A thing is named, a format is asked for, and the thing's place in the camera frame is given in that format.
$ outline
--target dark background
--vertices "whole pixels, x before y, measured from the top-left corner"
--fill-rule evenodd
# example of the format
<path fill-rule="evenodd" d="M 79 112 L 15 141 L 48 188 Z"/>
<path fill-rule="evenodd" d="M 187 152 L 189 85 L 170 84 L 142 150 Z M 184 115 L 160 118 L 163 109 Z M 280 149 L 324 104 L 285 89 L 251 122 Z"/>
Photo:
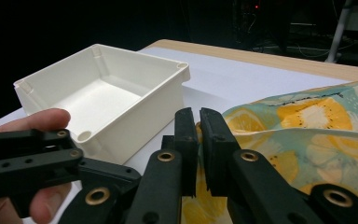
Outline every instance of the dark background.
<path fill-rule="evenodd" d="M 301 54 L 298 50 L 300 45 L 318 50 L 329 48 L 343 2 L 0 1 L 0 118 L 21 107 L 13 87 L 16 80 L 96 43 L 139 50 L 157 40 L 172 39 L 322 61 L 327 55 L 309 57 L 311 52 L 307 56 L 304 50 Z M 235 4 L 247 17 L 238 14 Z M 293 22 L 312 26 L 298 28 L 291 25 Z M 358 34 L 346 40 L 356 38 Z M 298 49 L 293 52 L 291 49 L 296 46 Z"/>

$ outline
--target human hand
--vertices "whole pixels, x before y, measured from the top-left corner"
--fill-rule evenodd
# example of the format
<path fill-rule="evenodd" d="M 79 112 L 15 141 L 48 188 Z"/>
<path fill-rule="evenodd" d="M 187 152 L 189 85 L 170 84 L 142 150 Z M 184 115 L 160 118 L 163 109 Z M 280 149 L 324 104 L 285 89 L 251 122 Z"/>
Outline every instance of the human hand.
<path fill-rule="evenodd" d="M 0 126 L 1 132 L 37 129 L 43 132 L 66 128 L 70 114 L 63 109 L 47 109 Z M 30 216 L 36 223 L 49 223 L 71 189 L 71 183 L 39 190 L 30 204 Z M 0 223 L 22 223 L 9 198 L 0 199 Z"/>

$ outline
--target wooden table edge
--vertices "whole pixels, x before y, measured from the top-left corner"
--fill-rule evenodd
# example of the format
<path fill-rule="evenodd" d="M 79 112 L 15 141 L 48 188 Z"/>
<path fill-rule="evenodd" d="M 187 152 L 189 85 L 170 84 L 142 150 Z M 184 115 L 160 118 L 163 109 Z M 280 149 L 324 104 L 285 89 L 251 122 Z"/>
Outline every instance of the wooden table edge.
<path fill-rule="evenodd" d="M 221 47 L 187 43 L 168 39 L 158 40 L 147 46 L 147 48 L 174 49 L 239 62 L 254 63 L 268 67 L 275 67 L 290 71 L 313 74 L 322 77 L 338 78 L 348 81 L 358 81 L 357 66 L 336 63 L 322 63 L 311 60 L 283 57 L 239 49 L 226 49 Z"/>

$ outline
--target cable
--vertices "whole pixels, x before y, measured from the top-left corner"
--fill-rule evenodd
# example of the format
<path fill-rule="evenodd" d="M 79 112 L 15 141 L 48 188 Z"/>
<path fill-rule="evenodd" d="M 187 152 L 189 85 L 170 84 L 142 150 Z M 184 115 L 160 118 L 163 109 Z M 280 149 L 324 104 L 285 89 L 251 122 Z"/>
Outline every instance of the cable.
<path fill-rule="evenodd" d="M 333 4 L 334 13 L 336 14 L 336 20 L 338 21 L 339 17 L 337 14 L 336 3 L 334 2 L 334 0 L 331 0 L 331 3 Z"/>
<path fill-rule="evenodd" d="M 190 42 L 193 42 L 193 38 L 191 37 L 190 22 L 187 20 L 187 16 L 185 14 L 185 10 L 183 8 L 182 1 L 179 1 L 179 5 L 180 5 L 181 11 L 182 11 L 183 18 L 185 19 L 185 24 L 186 24 L 186 29 L 187 29 L 187 32 L 188 32 L 188 37 L 190 38 Z"/>
<path fill-rule="evenodd" d="M 288 46 L 287 48 L 288 49 L 298 49 L 298 51 L 301 53 L 301 55 L 303 55 L 304 57 L 307 57 L 307 58 L 318 58 L 318 57 L 322 57 L 324 55 L 327 55 L 329 52 L 330 52 L 330 49 L 316 49 L 316 48 L 305 48 L 305 47 L 300 47 L 300 45 L 298 43 L 294 43 L 296 45 L 296 47 L 293 47 L 293 46 Z M 339 48 L 338 50 L 342 50 L 342 49 L 348 49 L 354 45 L 358 44 L 358 40 L 357 41 L 354 41 L 353 40 L 353 43 L 349 44 L 348 46 L 344 46 L 344 47 L 341 47 Z M 262 52 L 264 52 L 264 49 L 277 49 L 279 46 L 259 46 L 259 47 L 255 47 L 255 48 L 252 48 L 253 51 L 255 51 L 255 49 L 259 48 L 259 49 L 262 49 Z M 317 54 L 317 55 L 309 55 L 309 54 L 306 54 L 303 52 L 303 50 L 317 50 L 317 51 L 325 51 L 324 53 L 322 54 Z"/>
<path fill-rule="evenodd" d="M 257 18 L 257 16 L 255 14 L 253 14 L 253 13 L 243 13 L 243 15 L 252 15 L 252 16 L 254 16 L 254 20 L 252 21 L 252 24 L 248 28 L 248 34 L 250 34 L 251 29 L 252 29 L 253 25 L 255 24 L 255 19 Z"/>

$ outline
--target screw hole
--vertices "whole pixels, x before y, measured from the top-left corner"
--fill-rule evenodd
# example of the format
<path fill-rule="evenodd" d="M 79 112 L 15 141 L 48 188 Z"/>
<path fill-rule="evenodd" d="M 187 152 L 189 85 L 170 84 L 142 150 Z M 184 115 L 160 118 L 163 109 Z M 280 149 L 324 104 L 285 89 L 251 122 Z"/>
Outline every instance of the screw hole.
<path fill-rule="evenodd" d="M 66 131 L 59 131 L 59 132 L 57 132 L 57 135 L 59 137 L 65 137 L 66 136 Z"/>
<path fill-rule="evenodd" d="M 10 162 L 5 162 L 5 163 L 2 164 L 2 167 L 3 167 L 3 168 L 7 168 L 7 167 L 9 167 L 9 166 L 10 166 Z"/>
<path fill-rule="evenodd" d="M 171 152 L 161 152 L 158 154 L 158 159 L 160 161 L 172 161 L 175 158 Z"/>
<path fill-rule="evenodd" d="M 86 203 L 89 205 L 98 205 L 104 203 L 110 197 L 110 191 L 107 188 L 92 189 L 86 195 Z"/>
<path fill-rule="evenodd" d="M 339 190 L 326 189 L 324 191 L 324 197 L 330 203 L 333 203 L 341 207 L 351 207 L 353 205 L 352 199 L 347 194 Z"/>
<path fill-rule="evenodd" d="M 77 151 L 77 150 L 72 150 L 69 154 L 71 155 L 71 157 L 78 157 L 78 156 L 80 156 L 80 153 L 79 153 L 79 151 Z"/>
<path fill-rule="evenodd" d="M 258 156 L 252 152 L 242 153 L 241 158 L 245 161 L 257 161 L 258 160 Z"/>

